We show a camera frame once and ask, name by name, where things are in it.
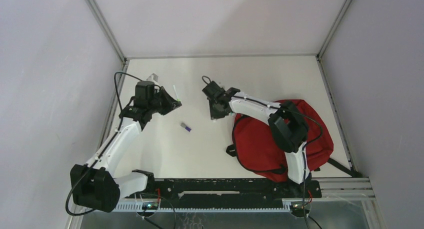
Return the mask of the green highlighter pen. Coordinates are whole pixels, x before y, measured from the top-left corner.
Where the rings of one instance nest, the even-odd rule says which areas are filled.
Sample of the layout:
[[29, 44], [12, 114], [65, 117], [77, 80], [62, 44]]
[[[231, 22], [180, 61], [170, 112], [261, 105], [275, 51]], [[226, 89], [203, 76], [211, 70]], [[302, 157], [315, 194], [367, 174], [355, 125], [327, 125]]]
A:
[[174, 90], [174, 93], [175, 93], [175, 99], [176, 99], [176, 101], [177, 102], [181, 102], [181, 100], [180, 100], [180, 97], [179, 97], [179, 94], [178, 94], [178, 91], [177, 91], [177, 88], [176, 88], [176, 86], [175, 85], [173, 85], [172, 86], [173, 87], [173, 90]]

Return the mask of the red student backpack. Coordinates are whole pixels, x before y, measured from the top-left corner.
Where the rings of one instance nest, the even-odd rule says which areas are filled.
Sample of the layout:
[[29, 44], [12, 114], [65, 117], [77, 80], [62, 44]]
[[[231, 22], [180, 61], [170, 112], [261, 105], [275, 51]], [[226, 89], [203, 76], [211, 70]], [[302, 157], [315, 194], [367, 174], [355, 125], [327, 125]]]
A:
[[351, 177], [361, 177], [360, 172], [331, 158], [334, 151], [333, 140], [313, 107], [302, 99], [294, 99], [292, 102], [309, 128], [306, 146], [301, 145], [294, 154], [286, 153], [276, 144], [268, 125], [238, 113], [231, 133], [233, 144], [227, 147], [227, 154], [236, 157], [244, 169], [277, 183], [302, 184], [310, 179], [312, 171], [326, 163]]

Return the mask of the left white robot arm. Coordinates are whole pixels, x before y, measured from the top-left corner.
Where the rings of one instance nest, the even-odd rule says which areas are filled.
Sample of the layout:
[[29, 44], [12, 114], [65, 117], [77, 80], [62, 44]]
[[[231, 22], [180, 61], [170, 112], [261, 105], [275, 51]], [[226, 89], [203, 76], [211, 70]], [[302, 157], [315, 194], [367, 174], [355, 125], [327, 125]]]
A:
[[88, 212], [112, 212], [120, 199], [138, 192], [149, 198], [157, 185], [149, 178], [150, 172], [135, 169], [115, 177], [119, 162], [132, 142], [141, 134], [154, 114], [162, 116], [182, 106], [181, 101], [168, 94], [155, 81], [142, 80], [135, 86], [135, 94], [119, 114], [119, 124], [95, 154], [84, 164], [75, 164], [70, 170], [71, 189], [65, 201], [65, 210], [71, 216], [69, 202], [85, 207]]

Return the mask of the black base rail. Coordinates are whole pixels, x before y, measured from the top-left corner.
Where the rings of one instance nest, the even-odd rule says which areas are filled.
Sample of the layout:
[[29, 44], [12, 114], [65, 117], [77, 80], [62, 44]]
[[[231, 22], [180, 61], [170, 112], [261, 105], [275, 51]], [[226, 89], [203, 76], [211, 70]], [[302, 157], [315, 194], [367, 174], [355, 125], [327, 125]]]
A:
[[176, 210], [276, 210], [285, 202], [322, 198], [318, 181], [306, 186], [266, 178], [163, 178], [148, 182], [143, 194], [165, 198]]

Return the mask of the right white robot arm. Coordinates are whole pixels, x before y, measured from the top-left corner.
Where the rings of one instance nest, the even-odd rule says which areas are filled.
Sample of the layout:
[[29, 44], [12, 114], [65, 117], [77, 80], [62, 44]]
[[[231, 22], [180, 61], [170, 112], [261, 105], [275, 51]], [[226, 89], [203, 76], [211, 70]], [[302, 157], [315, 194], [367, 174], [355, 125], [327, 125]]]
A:
[[215, 81], [206, 83], [202, 89], [209, 101], [210, 113], [218, 112], [218, 118], [231, 113], [240, 114], [241, 119], [252, 118], [267, 126], [273, 144], [285, 155], [286, 166], [270, 169], [253, 169], [247, 166], [240, 155], [240, 143], [232, 134], [234, 156], [239, 164], [253, 173], [287, 173], [289, 192], [295, 197], [302, 197], [309, 190], [306, 181], [310, 175], [306, 157], [306, 145], [309, 126], [306, 115], [299, 112], [292, 101], [277, 103], [252, 97], [240, 89], [231, 87], [228, 90], [220, 87]]

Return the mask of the purple glue stick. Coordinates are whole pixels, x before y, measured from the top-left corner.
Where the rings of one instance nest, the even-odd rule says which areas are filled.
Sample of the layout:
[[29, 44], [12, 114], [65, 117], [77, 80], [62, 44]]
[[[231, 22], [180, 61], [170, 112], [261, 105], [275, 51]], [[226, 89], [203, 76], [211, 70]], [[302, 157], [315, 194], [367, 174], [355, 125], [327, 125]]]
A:
[[188, 132], [190, 132], [192, 129], [187, 125], [187, 124], [185, 124], [184, 122], [181, 122], [180, 123], [180, 126], [182, 127], [182, 128], [184, 128], [186, 131], [188, 131]]

